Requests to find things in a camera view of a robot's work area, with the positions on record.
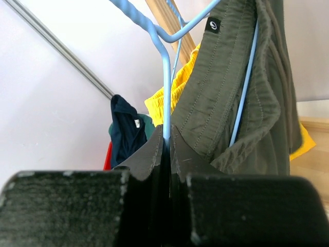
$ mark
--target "yellow shirt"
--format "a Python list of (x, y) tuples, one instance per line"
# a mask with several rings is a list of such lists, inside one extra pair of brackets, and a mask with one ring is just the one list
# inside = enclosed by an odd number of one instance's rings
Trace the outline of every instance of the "yellow shirt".
[[(200, 44), (191, 52), (190, 61), (177, 72), (176, 78), (173, 80), (171, 87), (171, 113), (173, 113), (181, 93), (190, 78), (199, 49)], [(153, 124), (155, 126), (163, 124), (163, 88), (156, 92), (151, 98), (145, 100), (145, 105), (149, 110)], [(300, 127), (303, 144), (295, 153), (290, 155), (290, 160), (301, 156), (316, 145), (307, 130), (301, 124)]]

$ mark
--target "wooden post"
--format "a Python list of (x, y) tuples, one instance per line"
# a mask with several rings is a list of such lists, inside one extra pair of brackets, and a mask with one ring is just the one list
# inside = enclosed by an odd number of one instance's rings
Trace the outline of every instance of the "wooden post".
[[(169, 34), (174, 34), (180, 30), (180, 24), (178, 18), (167, 5), (166, 0), (145, 0), (153, 13), (158, 24)], [(172, 43), (174, 51), (177, 52), (178, 41)], [(190, 60), (190, 54), (196, 47), (193, 39), (189, 33), (187, 33), (181, 42), (181, 49), (179, 54), (179, 60), (182, 65), (185, 65)]]

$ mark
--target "white tag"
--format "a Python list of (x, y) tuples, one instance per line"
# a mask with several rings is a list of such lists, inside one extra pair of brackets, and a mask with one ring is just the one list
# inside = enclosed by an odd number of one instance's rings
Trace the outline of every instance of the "white tag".
[(136, 120), (135, 120), (135, 125), (136, 125), (136, 128), (137, 128), (137, 129), (140, 128), (140, 122), (139, 122), (139, 119), (136, 119)]

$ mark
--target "olive gray garment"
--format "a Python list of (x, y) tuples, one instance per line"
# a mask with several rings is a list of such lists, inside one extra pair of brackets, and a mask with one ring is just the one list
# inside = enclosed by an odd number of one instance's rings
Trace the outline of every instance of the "olive gray garment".
[[(185, 141), (228, 174), (289, 174), (302, 144), (282, 0), (222, 0), (210, 13), (193, 72), (172, 114)], [(243, 116), (228, 148), (257, 17), (259, 35)]]

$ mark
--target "metal rod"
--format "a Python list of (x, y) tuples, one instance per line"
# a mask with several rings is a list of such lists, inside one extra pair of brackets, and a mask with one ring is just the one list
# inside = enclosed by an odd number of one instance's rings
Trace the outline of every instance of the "metal rod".
[(114, 93), (22, 3), (17, 0), (4, 1), (108, 99), (113, 97)]

